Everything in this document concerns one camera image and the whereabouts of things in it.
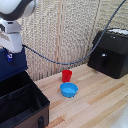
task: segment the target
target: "red cup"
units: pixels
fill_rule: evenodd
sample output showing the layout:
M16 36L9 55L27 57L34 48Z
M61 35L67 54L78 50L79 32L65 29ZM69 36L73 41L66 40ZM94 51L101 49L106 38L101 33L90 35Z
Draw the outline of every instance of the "red cup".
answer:
M62 81L65 82L70 82L72 76L72 71L70 70L63 70L62 71Z

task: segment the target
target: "wire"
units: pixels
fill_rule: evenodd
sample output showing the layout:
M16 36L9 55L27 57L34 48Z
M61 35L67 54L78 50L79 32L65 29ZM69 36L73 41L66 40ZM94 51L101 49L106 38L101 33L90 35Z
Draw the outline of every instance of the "wire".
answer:
M71 65L71 64L79 63L79 62L83 61L84 59L86 59L88 56L90 56L90 55L92 54L92 52L96 49L96 47L97 47L97 45L99 44L100 40L102 39L104 33L106 32L106 30L107 30L107 28L108 28L110 22L112 21L112 19L114 18L114 16L115 16L116 13L118 12L118 10L121 8L121 6L122 6L125 2L126 2L126 0L124 0L124 1L119 5L119 7L116 9L116 11L113 13L113 15L111 16L110 20L108 21L108 23L107 23L105 29L103 30L103 32L102 32L102 34L101 34L99 40L97 41L97 43L96 43L96 45L94 46L94 48L92 49L92 51L91 51L87 56L85 56L84 58L82 58L82 59L80 59L80 60L78 60L78 61L71 62L71 63L60 63L60 62L56 62L56 61L53 61L53 60L51 60L51 59L49 59L49 58L47 58L47 57L45 57L45 56L39 54L38 52L34 51L33 49L31 49L30 47L28 47L28 46L26 46L26 45L23 45L23 47L26 47L27 49L31 50L31 51L34 52L35 54L39 55L40 57L43 57L44 59L46 59L46 60L48 60L48 61L50 61L50 62L56 63L56 64Z

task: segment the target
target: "black bin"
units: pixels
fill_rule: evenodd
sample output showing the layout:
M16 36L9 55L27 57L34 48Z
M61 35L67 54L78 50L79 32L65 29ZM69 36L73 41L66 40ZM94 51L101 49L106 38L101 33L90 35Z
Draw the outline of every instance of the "black bin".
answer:
M0 128L44 128L49 100L24 71L0 82Z
M97 43L102 31L93 40ZM112 78L118 79L128 73L128 36L107 31L91 54L88 66Z

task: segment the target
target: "blue plastic bowl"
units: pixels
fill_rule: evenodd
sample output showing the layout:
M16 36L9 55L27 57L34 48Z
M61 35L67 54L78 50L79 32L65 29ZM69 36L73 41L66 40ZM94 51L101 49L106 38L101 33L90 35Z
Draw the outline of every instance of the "blue plastic bowl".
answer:
M74 97L78 91L78 87L70 82L66 82L60 85L61 94L65 97Z

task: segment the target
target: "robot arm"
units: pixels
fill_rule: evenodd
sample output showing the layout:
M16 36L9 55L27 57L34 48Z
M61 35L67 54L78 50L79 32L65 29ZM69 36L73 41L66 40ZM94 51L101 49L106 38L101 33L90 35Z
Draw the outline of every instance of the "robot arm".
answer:
M0 0L0 45L9 52L22 50L22 28L16 20L30 16L37 5L38 0Z

